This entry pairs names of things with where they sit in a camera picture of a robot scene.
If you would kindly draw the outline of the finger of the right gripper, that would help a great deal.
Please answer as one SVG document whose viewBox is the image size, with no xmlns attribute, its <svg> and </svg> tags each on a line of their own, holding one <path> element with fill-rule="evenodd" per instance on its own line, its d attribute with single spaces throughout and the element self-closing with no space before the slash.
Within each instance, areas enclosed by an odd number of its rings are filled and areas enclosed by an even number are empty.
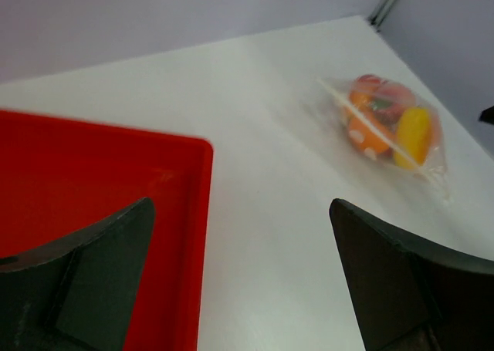
<svg viewBox="0 0 494 351">
<path fill-rule="evenodd" d="M 484 109 L 479 114 L 479 122 L 494 125 L 494 106 Z"/>
</svg>

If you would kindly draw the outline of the yellow orange mango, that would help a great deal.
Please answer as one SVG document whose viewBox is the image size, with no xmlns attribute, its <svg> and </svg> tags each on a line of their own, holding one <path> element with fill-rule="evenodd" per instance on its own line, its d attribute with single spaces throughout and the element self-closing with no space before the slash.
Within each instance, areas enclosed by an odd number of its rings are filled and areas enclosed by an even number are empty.
<svg viewBox="0 0 494 351">
<path fill-rule="evenodd" d="M 416 164 L 422 165 L 431 145 L 430 112 L 421 107 L 406 109 L 398 121 L 395 140 Z"/>
</svg>

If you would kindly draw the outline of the orange persimmon fruit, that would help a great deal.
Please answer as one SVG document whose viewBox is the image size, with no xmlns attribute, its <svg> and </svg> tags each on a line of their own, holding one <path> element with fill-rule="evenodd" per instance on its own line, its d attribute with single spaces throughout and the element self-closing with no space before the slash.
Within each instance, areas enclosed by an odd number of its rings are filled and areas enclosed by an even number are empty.
<svg viewBox="0 0 494 351">
<path fill-rule="evenodd" d="M 389 141 L 394 140 L 394 134 L 388 127 L 370 114 L 367 114 L 366 118 L 378 129 L 380 134 L 389 139 Z M 355 116 L 347 124 L 347 135 L 354 147 L 372 160 L 386 155 L 391 150 L 387 143 Z"/>
</svg>

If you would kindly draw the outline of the pink peach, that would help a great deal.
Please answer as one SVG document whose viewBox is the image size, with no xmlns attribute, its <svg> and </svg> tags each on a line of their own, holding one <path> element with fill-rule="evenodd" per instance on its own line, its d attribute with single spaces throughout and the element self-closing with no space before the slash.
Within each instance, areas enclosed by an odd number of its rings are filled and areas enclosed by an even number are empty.
<svg viewBox="0 0 494 351">
<path fill-rule="evenodd" d="M 413 92 L 400 83 L 390 81 L 374 74 L 359 76 L 356 78 L 355 82 L 362 85 L 368 84 L 370 86 L 370 91 L 374 91 L 374 95 L 379 99 L 391 100 L 393 103 L 412 106 L 415 104 L 415 95 Z"/>
</svg>

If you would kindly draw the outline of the clear dotted zip bag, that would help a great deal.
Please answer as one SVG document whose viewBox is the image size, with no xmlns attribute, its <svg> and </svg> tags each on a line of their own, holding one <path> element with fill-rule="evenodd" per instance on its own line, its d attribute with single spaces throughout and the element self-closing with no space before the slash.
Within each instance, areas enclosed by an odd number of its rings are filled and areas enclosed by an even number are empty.
<svg viewBox="0 0 494 351">
<path fill-rule="evenodd" d="M 347 135 L 347 124 L 355 116 L 365 123 L 371 130 L 377 134 L 391 150 L 384 156 L 379 156 L 376 160 L 384 165 L 387 169 L 392 170 L 406 178 L 414 178 L 427 183 L 432 191 L 438 194 L 443 201 L 448 203 L 452 199 L 451 188 L 448 185 L 448 166 L 445 156 L 445 140 L 442 129 L 440 116 L 435 107 L 420 95 L 411 91 L 415 95 L 415 104 L 405 105 L 393 103 L 391 100 L 379 99 L 370 91 L 368 84 L 356 83 L 355 79 L 335 79 L 319 78 L 317 82 L 324 89 L 330 98 L 330 103 L 334 107 L 335 114 L 340 119 L 340 125 L 343 127 L 343 133 L 349 140 L 352 148 L 359 154 L 365 156 L 350 142 Z M 414 159 L 403 151 L 395 140 L 395 132 L 402 114 L 406 109 L 412 107 L 421 107 L 427 109 L 431 114 L 431 145 L 428 156 L 422 165 L 415 163 Z M 379 133 L 378 129 L 366 118 L 366 115 L 372 115 L 380 123 L 388 127 L 394 134 L 394 140 L 389 141 Z"/>
</svg>

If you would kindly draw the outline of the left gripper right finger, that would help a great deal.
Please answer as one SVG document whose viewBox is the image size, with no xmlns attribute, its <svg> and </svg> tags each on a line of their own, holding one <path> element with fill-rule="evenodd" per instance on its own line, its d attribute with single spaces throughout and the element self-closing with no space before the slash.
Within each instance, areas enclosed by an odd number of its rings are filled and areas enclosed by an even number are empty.
<svg viewBox="0 0 494 351">
<path fill-rule="evenodd" d="M 493 263 L 343 199 L 330 221 L 367 350 L 491 350 Z"/>
</svg>

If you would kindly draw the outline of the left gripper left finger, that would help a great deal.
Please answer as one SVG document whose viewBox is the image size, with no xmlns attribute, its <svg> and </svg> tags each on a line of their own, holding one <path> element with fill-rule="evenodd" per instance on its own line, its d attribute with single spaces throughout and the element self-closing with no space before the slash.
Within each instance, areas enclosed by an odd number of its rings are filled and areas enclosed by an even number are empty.
<svg viewBox="0 0 494 351">
<path fill-rule="evenodd" d="M 146 197 L 1 260 L 3 350 L 122 350 L 154 230 Z"/>
</svg>

